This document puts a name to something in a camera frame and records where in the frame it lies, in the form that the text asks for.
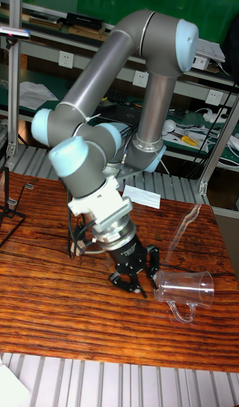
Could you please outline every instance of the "light blue joint cap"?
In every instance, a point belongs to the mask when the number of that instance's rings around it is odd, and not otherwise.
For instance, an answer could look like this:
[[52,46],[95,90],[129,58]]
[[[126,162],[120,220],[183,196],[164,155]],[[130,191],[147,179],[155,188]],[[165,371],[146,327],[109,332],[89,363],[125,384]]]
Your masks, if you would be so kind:
[[164,145],[162,147],[162,149],[160,150],[158,156],[153,160],[153,162],[151,162],[149,164],[149,166],[147,168],[144,169],[144,171],[147,171],[148,173],[153,173],[156,170],[165,150],[166,150],[166,146]]
[[114,139],[114,142],[116,144],[116,152],[117,152],[121,146],[121,134],[120,134],[119,130],[110,123],[100,123],[98,125],[98,127],[103,127],[111,133],[111,135]]
[[77,171],[88,155],[88,145],[77,135],[59,143],[49,153],[49,159],[59,177],[67,177]]
[[176,57],[179,68],[186,72],[191,69],[197,51],[199,30],[194,23],[180,19],[176,30]]
[[50,146],[47,135],[48,115],[50,109],[39,110],[33,118],[31,133],[33,137],[42,144]]

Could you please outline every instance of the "wall socket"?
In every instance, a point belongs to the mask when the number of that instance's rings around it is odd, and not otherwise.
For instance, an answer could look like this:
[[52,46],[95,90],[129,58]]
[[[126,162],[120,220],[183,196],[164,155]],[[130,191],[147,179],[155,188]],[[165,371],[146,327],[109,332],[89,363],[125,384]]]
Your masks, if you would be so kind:
[[134,77],[133,77],[133,85],[145,88],[147,85],[148,79],[149,79],[149,74],[147,72],[140,72],[140,71],[136,70]]
[[58,65],[64,68],[73,68],[74,55],[65,51],[60,51]]
[[214,104],[215,106],[219,106],[222,96],[223,96],[223,93],[221,91],[210,90],[210,92],[208,93],[208,96],[205,100],[205,103]]

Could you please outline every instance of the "wood grain surface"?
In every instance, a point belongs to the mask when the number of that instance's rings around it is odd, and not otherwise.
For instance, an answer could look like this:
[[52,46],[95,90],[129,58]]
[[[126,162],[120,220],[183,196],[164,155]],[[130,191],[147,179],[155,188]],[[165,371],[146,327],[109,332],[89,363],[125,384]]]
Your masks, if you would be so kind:
[[[67,254],[66,192],[58,181],[11,174],[10,196],[26,220],[1,248],[0,351],[139,365],[239,372],[238,282],[209,206],[202,205],[177,247],[169,246],[192,204],[161,200],[160,210],[133,205],[131,219],[142,243],[160,248],[162,270],[208,270],[215,296],[197,308],[190,325],[148,298],[128,294],[108,280],[110,256]],[[0,230],[2,237],[12,224]]]

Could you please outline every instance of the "transparent mug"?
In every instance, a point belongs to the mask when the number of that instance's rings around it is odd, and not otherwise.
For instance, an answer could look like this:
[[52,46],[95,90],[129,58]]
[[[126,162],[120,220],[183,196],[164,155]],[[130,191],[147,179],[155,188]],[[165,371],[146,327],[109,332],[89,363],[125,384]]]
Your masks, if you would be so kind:
[[[181,323],[191,323],[196,307],[210,308],[214,297],[214,284],[209,272],[173,273],[159,271],[156,274],[155,299],[167,302],[175,318]],[[176,303],[187,304],[188,316],[183,317]]]

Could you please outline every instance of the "black stand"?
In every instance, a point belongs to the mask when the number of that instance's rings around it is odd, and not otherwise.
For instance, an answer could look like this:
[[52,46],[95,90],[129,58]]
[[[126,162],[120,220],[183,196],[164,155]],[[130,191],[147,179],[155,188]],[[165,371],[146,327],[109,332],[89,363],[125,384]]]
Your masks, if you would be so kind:
[[[1,225],[3,223],[4,218],[8,218],[9,220],[12,220],[14,218],[14,216],[16,215],[16,216],[20,216],[21,220],[15,225],[15,227],[10,231],[10,233],[8,233],[8,235],[6,235],[6,237],[2,240],[2,242],[0,242],[0,248],[4,245],[4,243],[6,243],[6,241],[11,237],[11,235],[24,222],[25,214],[22,214],[21,212],[17,212],[17,207],[19,205],[19,202],[22,197],[24,189],[25,188],[33,189],[32,184],[24,184],[21,189],[18,200],[14,201],[13,199],[10,199],[9,198],[9,169],[7,167],[0,168],[0,176],[3,173],[5,173],[5,200],[4,200],[4,206],[0,205],[0,210],[2,210],[2,212],[0,212],[0,229],[1,229]],[[15,208],[10,209],[9,208],[10,205],[15,206]]]

